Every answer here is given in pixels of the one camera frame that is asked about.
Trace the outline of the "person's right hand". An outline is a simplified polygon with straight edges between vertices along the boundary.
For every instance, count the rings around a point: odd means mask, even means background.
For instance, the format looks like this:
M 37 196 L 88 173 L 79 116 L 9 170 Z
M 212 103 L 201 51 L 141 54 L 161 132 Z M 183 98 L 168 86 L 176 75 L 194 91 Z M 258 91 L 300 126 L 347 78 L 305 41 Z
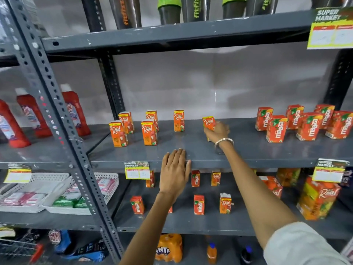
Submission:
M 221 121 L 216 121 L 215 131 L 216 131 L 216 136 L 206 136 L 209 139 L 209 141 L 213 143 L 216 143 L 221 139 L 228 138 L 230 128 L 229 128 L 229 125 Z

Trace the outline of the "person's left hand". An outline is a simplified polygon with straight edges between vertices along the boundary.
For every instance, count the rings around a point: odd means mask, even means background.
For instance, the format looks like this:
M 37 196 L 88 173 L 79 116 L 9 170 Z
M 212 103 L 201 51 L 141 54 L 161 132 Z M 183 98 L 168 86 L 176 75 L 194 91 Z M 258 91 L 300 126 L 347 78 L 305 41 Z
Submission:
M 186 151 L 180 149 L 179 166 L 180 170 L 177 174 L 172 173 L 172 153 L 167 153 L 167 165 L 164 175 L 160 176 L 160 192 L 166 193 L 168 196 L 176 200 L 183 192 L 188 181 L 185 181 L 185 165 L 186 165 Z

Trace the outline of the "person's left forearm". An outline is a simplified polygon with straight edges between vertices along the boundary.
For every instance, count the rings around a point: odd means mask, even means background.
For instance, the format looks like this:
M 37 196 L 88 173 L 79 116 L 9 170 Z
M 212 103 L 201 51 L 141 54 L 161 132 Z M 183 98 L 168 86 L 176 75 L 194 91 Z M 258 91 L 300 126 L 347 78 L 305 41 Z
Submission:
M 176 198 L 177 193 L 174 191 L 158 193 L 151 210 L 130 241 L 119 265 L 153 265 L 166 217 Z

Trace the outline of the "person's right forearm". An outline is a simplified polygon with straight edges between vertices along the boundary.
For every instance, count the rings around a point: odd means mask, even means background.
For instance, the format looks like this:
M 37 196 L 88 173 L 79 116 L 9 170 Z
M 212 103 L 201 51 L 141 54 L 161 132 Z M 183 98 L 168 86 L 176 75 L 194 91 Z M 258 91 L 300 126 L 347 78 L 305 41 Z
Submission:
M 265 248 L 275 231 L 295 223 L 298 218 L 275 196 L 235 151 L 229 138 L 215 143 L 224 152 L 244 200 L 257 240 Z

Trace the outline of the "grey metal shelving rack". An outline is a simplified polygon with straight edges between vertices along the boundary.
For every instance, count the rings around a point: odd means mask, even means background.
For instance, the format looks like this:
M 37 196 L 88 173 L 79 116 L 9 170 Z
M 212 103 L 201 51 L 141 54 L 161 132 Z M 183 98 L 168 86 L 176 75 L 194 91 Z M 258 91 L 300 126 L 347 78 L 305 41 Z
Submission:
M 78 171 L 74 180 L 83 179 L 83 187 L 88 187 L 89 198 L 93 198 L 93 205 L 89 209 L 98 209 L 99 215 L 92 218 L 102 224 L 95 227 L 102 236 L 108 232 L 107 245 L 113 244 L 113 250 L 109 250 L 114 261 L 119 261 L 124 253 L 123 246 L 118 237 L 118 232 L 135 232 L 137 228 L 115 226 L 113 219 L 104 212 L 107 206 L 98 205 L 98 194 L 93 193 L 93 179 L 89 176 L 89 169 L 123 169 L 124 161 L 148 161 L 151 168 L 160 168 L 162 153 L 176 148 L 184 148 L 187 159 L 192 160 L 192 167 L 196 169 L 228 169 L 225 156 L 217 152 L 214 146 L 201 140 L 203 127 L 201 120 L 188 120 L 191 130 L 186 135 L 172 135 L 172 131 L 162 130 L 162 145 L 145 149 L 142 139 L 136 141 L 136 146 L 128 150 L 113 150 L 112 146 L 102 154 L 87 156 L 82 145 L 83 141 L 77 139 L 75 130 L 69 131 L 70 125 L 66 120 L 68 114 L 64 100 L 60 93 L 59 85 L 52 72 L 47 55 L 52 53 L 70 53 L 94 51 L 95 58 L 105 57 L 103 62 L 112 60 L 112 54 L 127 53 L 156 53 L 177 51 L 176 49 L 208 49 L 216 45 L 224 47 L 228 45 L 253 45 L 255 38 L 259 38 L 258 44 L 275 44 L 286 42 L 286 39 L 298 41 L 309 39 L 311 23 L 315 10 L 286 12 L 279 14 L 267 14 L 252 17 L 222 19 L 217 21 L 204 21 L 192 23 L 180 23 L 174 25 L 160 25 L 151 27 L 130 28 L 114 31 L 96 31 L 73 36 L 44 38 L 38 36 L 29 19 L 29 12 L 22 0 L 0 0 L 0 26 L 4 29 L 5 36 L 0 38 L 0 52 L 14 53 L 20 67 L 23 70 L 29 84 L 33 84 L 30 90 L 38 92 L 37 99 L 40 109 L 47 120 L 57 120 L 58 123 L 49 124 L 54 138 L 60 145 L 60 150 L 67 153 L 67 157 L 61 162 L 64 169 L 70 168 Z M 240 151 L 244 160 L 251 168 L 299 168 L 314 167 L 318 159 L 331 159 L 346 161 L 348 166 L 353 166 L 353 138 L 330 139 L 320 133 L 318 140 L 311 144 L 301 143 L 291 133 L 286 135 L 289 142 L 271 143 L 261 142 L 259 131 L 250 130 L 249 118 L 228 119 L 230 127 L 240 127 L 245 124 L 245 130 L 231 133 L 236 142 L 236 149 Z
M 74 53 L 73 55 L 49 54 L 42 43 L 38 31 L 30 18 L 29 12 L 22 0 L 0 0 L 0 68 L 5 67 L 5 55 L 12 55 L 10 64 L 18 63 L 14 72 L 0 72 L 0 98 L 5 101 L 15 100 L 15 87 L 24 87 L 36 99 L 40 111 L 51 130 L 49 138 L 34 140 L 25 148 L 10 149 L 0 143 L 0 169 L 8 164 L 23 164 L 36 171 L 66 172 L 78 183 L 88 199 L 91 216 L 69 217 L 63 214 L 39 213 L 36 219 L 25 213 L 23 217 L 10 219 L 0 216 L 4 224 L 14 224 L 24 227 L 42 229 L 97 230 L 117 235 L 112 217 L 116 213 L 116 206 L 106 204 L 101 192 L 95 185 L 94 171 L 98 165 L 93 165 L 87 154 L 91 153 L 100 142 L 89 148 L 71 124 L 65 106 L 61 89 L 51 67 L 52 61 L 76 61 L 94 59 L 99 64 L 112 113 L 116 116 L 117 96 L 121 94 L 117 72 L 112 55 L 106 52 Z

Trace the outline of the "yellow green price label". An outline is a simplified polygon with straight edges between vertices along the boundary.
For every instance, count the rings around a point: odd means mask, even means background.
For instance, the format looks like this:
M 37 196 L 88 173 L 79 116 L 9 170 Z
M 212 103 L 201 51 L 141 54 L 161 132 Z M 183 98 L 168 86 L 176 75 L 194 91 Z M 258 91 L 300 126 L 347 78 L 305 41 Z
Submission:
M 349 164 L 346 160 L 319 158 L 311 178 L 317 182 L 340 183 Z
M 124 166 L 126 179 L 150 180 L 149 162 L 126 161 L 124 162 Z
M 9 163 L 7 164 L 8 170 L 5 176 L 4 183 L 6 184 L 26 184 L 29 183 L 32 178 L 32 169 L 31 167 L 18 164 L 18 163 Z
M 353 49 L 353 7 L 314 9 L 307 49 Z

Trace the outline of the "white plastic basket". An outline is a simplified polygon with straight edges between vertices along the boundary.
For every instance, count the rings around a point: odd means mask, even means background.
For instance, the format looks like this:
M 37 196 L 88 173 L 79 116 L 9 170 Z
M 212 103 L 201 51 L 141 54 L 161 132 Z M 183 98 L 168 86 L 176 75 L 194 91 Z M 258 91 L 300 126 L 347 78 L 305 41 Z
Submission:
M 107 204 L 115 193 L 119 179 L 116 173 L 95 172 L 95 178 Z M 42 206 L 50 213 L 91 215 L 88 206 L 72 176 L 69 176 L 43 200 Z
M 53 203 L 56 198 L 70 185 L 71 177 L 68 173 L 39 172 L 33 173 L 28 183 L 19 183 L 9 189 L 3 195 L 0 195 L 0 202 L 5 198 L 9 198 L 12 194 L 21 192 L 42 193 L 45 196 L 34 205 L 16 206 L 16 205 L 0 205 L 0 212 L 11 213 L 39 213 L 46 208 L 45 203 Z

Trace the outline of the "pile of pink soap packets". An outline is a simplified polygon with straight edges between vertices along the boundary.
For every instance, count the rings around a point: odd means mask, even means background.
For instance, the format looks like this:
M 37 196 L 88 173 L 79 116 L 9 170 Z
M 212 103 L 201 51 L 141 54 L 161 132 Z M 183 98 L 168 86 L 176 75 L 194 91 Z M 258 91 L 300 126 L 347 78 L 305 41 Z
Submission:
M 14 192 L 0 200 L 0 206 L 34 206 L 39 204 L 47 194 L 36 192 Z
M 98 186 L 101 190 L 102 195 L 107 195 L 110 188 L 116 183 L 116 179 L 100 178 L 98 180 Z M 66 192 L 80 192 L 77 184 L 74 184 L 71 188 L 67 189 Z

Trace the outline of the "orange soda bottle pack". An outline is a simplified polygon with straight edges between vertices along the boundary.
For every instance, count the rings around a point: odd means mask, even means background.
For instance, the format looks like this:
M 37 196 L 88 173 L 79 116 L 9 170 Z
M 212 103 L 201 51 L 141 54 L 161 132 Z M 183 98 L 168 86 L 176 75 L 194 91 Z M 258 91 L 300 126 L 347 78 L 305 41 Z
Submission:
M 182 258 L 182 236 L 176 233 L 162 234 L 158 242 L 155 260 L 179 263 Z

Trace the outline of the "large orange juice carton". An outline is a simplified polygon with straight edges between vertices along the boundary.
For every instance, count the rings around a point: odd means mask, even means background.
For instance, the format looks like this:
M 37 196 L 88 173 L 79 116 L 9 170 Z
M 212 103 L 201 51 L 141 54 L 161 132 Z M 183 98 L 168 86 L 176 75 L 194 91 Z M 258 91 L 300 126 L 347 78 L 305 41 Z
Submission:
M 301 168 L 278 168 L 276 178 L 283 187 L 297 185 Z
M 297 209 L 307 221 L 325 219 L 339 195 L 341 187 L 337 183 L 313 181 L 307 177 Z
M 283 186 L 279 183 L 275 176 L 258 176 L 267 188 L 278 198 L 281 198 Z

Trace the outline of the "orange soda bottle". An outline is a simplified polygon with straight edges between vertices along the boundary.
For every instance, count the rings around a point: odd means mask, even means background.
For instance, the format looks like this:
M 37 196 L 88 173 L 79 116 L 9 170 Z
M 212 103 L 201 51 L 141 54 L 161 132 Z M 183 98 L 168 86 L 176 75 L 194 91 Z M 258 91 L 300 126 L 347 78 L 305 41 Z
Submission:
M 217 262 L 217 248 L 213 242 L 210 242 L 207 246 L 207 260 L 210 265 L 214 265 Z

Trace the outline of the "group of red mango cartons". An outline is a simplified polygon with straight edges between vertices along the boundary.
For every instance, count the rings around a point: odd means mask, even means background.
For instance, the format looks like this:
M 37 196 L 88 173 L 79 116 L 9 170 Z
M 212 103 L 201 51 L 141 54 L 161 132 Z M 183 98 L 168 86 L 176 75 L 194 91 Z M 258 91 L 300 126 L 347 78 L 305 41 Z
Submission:
M 288 130 L 300 141 L 315 141 L 320 130 L 330 139 L 346 139 L 353 128 L 352 111 L 338 111 L 329 104 L 318 104 L 312 112 L 304 109 L 289 105 L 285 115 L 275 115 L 272 107 L 259 107 L 255 129 L 266 132 L 267 142 L 283 143 Z

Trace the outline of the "dark soda bottle blue cap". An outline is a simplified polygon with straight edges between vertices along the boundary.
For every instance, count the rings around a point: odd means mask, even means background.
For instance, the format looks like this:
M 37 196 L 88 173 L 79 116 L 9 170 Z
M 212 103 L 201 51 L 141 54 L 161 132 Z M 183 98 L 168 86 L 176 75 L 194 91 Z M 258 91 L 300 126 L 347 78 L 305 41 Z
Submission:
M 251 246 L 245 246 L 240 253 L 240 263 L 241 265 L 251 265 L 252 264 L 252 248 Z

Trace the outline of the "red cleaner bottle white cap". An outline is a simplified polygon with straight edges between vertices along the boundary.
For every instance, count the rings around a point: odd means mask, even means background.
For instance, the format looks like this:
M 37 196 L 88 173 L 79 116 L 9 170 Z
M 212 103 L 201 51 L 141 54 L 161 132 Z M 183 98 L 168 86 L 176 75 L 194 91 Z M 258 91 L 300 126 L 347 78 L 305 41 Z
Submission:
M 34 129 L 37 138 L 51 137 L 52 132 L 48 127 L 35 98 L 25 88 L 15 88 L 16 100 L 24 115 Z
M 78 135 L 80 137 L 90 135 L 91 130 L 87 125 L 78 94 L 72 90 L 70 84 L 61 84 L 60 88 Z
M 7 103 L 0 99 L 0 130 L 12 148 L 24 148 L 31 145 L 20 128 Z

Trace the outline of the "pile of green soap packets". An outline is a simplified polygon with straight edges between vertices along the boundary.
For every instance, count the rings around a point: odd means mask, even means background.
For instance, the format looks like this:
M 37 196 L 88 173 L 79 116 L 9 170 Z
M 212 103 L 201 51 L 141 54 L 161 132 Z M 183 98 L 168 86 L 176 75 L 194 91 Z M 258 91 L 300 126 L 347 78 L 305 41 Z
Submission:
M 87 209 L 85 200 L 82 197 L 69 199 L 68 197 L 60 196 L 52 204 L 53 207 L 66 207 L 72 209 Z

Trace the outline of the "blue detergent bag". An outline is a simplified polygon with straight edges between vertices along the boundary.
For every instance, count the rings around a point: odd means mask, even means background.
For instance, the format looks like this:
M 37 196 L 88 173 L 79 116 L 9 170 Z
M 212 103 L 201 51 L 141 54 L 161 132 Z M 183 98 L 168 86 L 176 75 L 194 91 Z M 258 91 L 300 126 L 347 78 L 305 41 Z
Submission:
M 73 240 L 70 237 L 68 230 L 52 229 L 48 232 L 48 237 L 54 251 L 57 254 L 68 254 L 73 247 Z
M 103 239 L 92 241 L 75 252 L 68 255 L 63 255 L 66 260 L 77 260 L 79 262 L 102 262 L 109 255 L 108 248 Z

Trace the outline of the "steel bottle green print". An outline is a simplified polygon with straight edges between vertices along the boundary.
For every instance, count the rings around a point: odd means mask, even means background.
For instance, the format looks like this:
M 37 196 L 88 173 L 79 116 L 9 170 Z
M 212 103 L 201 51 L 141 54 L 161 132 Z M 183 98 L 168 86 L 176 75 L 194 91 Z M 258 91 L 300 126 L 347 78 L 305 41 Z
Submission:
M 275 14 L 279 0 L 246 0 L 245 16 Z
M 181 0 L 183 22 L 209 20 L 211 0 Z

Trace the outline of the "grey shaker green lid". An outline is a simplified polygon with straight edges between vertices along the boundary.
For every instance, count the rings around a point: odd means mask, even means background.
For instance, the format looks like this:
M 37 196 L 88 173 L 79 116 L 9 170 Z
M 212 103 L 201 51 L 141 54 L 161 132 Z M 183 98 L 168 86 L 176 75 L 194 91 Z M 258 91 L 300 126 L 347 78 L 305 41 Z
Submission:
M 223 19 L 243 17 L 247 0 L 223 0 Z
M 161 25 L 180 23 L 181 0 L 158 0 L 157 8 Z

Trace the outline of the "white sleeve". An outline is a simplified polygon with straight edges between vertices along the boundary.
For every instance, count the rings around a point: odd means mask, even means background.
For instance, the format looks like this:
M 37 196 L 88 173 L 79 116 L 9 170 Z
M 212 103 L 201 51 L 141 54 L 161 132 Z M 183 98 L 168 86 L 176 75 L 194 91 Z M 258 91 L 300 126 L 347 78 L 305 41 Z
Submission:
M 267 265 L 351 265 L 326 239 L 303 222 L 278 229 L 263 249 Z

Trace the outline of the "steel bottle orange print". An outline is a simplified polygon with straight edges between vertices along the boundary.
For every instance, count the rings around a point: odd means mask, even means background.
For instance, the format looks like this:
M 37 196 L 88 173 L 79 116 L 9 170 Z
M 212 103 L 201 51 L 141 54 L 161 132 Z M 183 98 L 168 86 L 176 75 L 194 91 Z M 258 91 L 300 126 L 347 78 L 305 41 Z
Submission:
M 118 30 L 142 27 L 139 0 L 109 0 Z

